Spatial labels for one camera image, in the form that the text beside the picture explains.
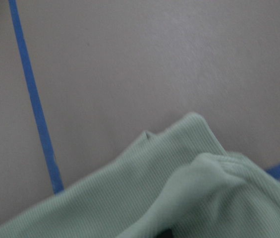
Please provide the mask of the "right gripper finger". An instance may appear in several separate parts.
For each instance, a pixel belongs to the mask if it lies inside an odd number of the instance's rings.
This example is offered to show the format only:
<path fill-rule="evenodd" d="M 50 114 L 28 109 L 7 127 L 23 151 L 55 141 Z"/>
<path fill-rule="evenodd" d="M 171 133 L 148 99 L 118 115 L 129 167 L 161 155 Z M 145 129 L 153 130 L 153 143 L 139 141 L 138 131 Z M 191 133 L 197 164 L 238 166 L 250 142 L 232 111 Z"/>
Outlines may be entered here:
<path fill-rule="evenodd" d="M 171 229 L 166 229 L 157 235 L 157 238 L 173 238 Z"/>

